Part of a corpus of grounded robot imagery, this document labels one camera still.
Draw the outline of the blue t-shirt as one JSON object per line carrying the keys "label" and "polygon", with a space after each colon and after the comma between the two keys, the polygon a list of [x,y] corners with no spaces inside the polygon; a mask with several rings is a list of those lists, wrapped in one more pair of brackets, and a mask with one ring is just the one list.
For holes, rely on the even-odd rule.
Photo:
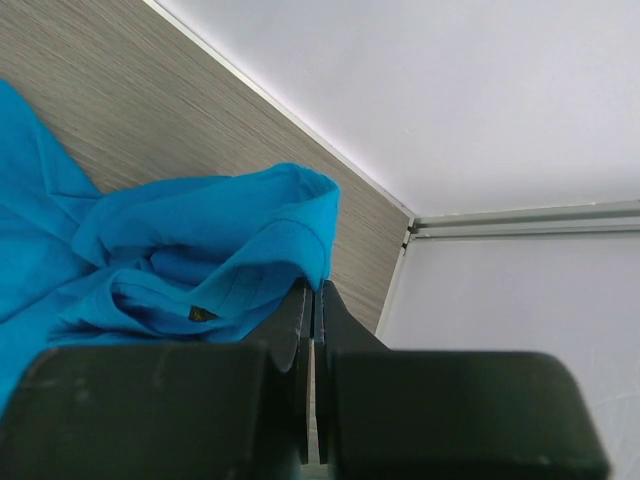
{"label": "blue t-shirt", "polygon": [[329,277],[340,190],[292,164],[100,192],[1,86],[1,395],[59,346],[234,342]]}

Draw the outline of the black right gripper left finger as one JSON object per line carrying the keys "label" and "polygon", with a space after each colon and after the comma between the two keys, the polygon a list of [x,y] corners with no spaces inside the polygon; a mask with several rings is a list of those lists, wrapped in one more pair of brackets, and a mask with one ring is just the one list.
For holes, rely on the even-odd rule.
{"label": "black right gripper left finger", "polygon": [[297,479],[308,460],[313,292],[236,343],[60,347],[1,419],[5,479]]}

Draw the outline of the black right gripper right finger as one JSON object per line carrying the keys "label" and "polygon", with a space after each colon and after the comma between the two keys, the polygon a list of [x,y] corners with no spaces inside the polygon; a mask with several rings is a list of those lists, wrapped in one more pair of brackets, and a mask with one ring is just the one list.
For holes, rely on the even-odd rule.
{"label": "black right gripper right finger", "polygon": [[320,461],[334,479],[606,479],[579,386],[541,352],[385,346],[336,286],[314,297]]}

